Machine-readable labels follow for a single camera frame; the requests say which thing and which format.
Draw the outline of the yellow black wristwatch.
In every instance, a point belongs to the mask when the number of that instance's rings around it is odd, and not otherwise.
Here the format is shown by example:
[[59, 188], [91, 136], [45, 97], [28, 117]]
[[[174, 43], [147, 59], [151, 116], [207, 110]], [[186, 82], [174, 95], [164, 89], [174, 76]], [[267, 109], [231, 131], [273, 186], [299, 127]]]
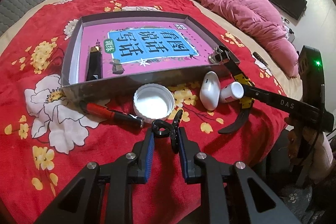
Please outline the yellow black wristwatch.
[[238, 114], [235, 121], [218, 131], [219, 134], [230, 134], [243, 127], [248, 120], [254, 100], [249, 97], [244, 97], [243, 85], [254, 86], [254, 84], [250, 82], [250, 79], [231, 59], [228, 48], [225, 46], [218, 46], [217, 52], [219, 55], [219, 62], [228, 69], [228, 71], [231, 73], [231, 76], [235, 80], [220, 91], [220, 101], [223, 103], [229, 103], [240, 100], [241, 104], [240, 113]]

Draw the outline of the white plastic jar lid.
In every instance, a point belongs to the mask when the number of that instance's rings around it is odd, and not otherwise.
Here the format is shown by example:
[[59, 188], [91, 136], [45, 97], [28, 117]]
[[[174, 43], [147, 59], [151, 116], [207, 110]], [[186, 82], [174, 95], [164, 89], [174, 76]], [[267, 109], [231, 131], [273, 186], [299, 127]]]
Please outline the white plastic jar lid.
[[160, 119], [165, 121], [175, 108], [171, 91], [163, 85], [145, 84], [133, 96], [133, 109], [147, 124]]

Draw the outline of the small white bottle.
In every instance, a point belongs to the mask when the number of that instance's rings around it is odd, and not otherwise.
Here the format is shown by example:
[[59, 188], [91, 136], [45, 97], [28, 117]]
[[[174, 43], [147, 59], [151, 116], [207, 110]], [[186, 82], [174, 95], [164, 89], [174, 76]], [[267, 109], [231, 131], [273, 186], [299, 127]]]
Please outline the small white bottle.
[[235, 81], [226, 87], [222, 88], [220, 91], [219, 100], [221, 103], [230, 103], [235, 100], [239, 100], [244, 96], [243, 86]]

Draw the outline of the beige bed sheet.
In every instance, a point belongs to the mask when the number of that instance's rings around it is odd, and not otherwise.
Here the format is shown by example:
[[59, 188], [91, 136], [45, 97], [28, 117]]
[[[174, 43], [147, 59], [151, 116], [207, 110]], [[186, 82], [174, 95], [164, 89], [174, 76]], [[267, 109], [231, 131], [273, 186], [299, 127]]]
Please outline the beige bed sheet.
[[[66, 2], [70, 0], [45, 0], [42, 3], [36, 5], [31, 10], [25, 13], [25, 15], [17, 21], [14, 25], [12, 25], [2, 36], [1, 36], [1, 52], [3, 52], [9, 43], [12, 41], [13, 37], [19, 32], [19, 30], [23, 27], [23, 25], [44, 5], [48, 4], [60, 4], [62, 2]], [[299, 77], [290, 79], [286, 76], [286, 74], [281, 70], [280, 67], [271, 59], [269, 54], [256, 43], [252, 38], [248, 35], [244, 34], [244, 32], [240, 31], [234, 25], [230, 24], [227, 20], [218, 16], [216, 13], [204, 8], [201, 4], [196, 1], [193, 1], [194, 5], [201, 10], [201, 12], [220, 25], [222, 28], [227, 30], [233, 36], [236, 37], [237, 40], [241, 40], [241, 42], [251, 51], [258, 52], [258, 54], [268, 63], [269, 69], [272, 72], [272, 75], [276, 78], [279, 84], [284, 89], [285, 94], [294, 99], [300, 99], [302, 97], [302, 82]]]

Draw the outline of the black gold-topped lipstick tube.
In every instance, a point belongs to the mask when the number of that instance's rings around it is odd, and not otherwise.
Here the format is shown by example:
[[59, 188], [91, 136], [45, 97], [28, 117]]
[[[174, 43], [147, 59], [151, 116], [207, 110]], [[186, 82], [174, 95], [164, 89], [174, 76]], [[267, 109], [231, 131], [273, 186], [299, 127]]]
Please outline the black gold-topped lipstick tube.
[[102, 78], [101, 47], [94, 46], [90, 48], [89, 52], [86, 81], [98, 80], [101, 78]]

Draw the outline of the black remote control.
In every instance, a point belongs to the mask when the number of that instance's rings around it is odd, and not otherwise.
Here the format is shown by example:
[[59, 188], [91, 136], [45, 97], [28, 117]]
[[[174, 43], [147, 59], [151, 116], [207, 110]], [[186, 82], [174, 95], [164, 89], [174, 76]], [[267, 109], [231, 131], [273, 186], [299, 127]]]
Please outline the black remote control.
[[265, 67], [268, 67], [268, 63], [257, 52], [253, 52], [252, 56], [260, 63], [262, 63]]

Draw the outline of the white earbuds case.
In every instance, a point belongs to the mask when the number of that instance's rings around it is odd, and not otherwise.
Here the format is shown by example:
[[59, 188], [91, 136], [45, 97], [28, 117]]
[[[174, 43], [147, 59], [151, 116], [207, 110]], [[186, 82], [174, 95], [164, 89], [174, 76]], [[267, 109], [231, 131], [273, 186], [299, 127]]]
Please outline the white earbuds case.
[[199, 93], [199, 98], [203, 106], [208, 111], [217, 108], [221, 93], [221, 83], [217, 74], [213, 71], [206, 73]]

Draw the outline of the black hair claw clip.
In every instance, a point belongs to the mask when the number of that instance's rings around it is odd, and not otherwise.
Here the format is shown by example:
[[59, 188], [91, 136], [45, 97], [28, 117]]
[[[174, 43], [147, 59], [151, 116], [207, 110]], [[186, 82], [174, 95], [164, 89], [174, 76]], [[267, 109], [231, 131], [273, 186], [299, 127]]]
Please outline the black hair claw clip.
[[170, 138], [173, 153], [179, 153], [179, 124], [182, 119], [183, 110], [178, 110], [173, 122], [156, 119], [151, 124], [151, 131], [156, 138]]

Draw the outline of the grey cardboard box tray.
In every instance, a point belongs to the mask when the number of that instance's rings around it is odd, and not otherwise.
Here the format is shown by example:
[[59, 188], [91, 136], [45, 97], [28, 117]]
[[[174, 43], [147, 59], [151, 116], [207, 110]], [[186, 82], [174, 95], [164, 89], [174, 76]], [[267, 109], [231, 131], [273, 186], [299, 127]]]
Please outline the grey cardboard box tray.
[[108, 99], [144, 84], [173, 86], [210, 71], [229, 75], [210, 56], [220, 40], [195, 18], [174, 12], [124, 11], [82, 16], [64, 56], [69, 100]]

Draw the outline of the pink quilted duvet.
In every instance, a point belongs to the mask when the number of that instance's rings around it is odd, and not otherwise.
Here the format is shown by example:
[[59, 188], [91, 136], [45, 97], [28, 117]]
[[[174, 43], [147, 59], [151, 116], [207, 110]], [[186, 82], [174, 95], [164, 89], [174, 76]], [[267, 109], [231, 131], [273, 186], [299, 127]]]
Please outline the pink quilted duvet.
[[298, 53], [268, 0], [195, 0], [252, 37], [288, 77], [298, 76]]

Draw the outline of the pink Chinese workbook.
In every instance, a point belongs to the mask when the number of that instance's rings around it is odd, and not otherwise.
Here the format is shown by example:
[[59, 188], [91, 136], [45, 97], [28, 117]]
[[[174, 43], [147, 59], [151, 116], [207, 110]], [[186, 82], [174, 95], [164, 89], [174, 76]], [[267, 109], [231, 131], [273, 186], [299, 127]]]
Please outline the pink Chinese workbook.
[[216, 43], [201, 36], [187, 20], [132, 21], [85, 25], [77, 66], [78, 83], [86, 80], [90, 48], [101, 47], [102, 78], [119, 75], [113, 63], [119, 60], [124, 75], [209, 64]]

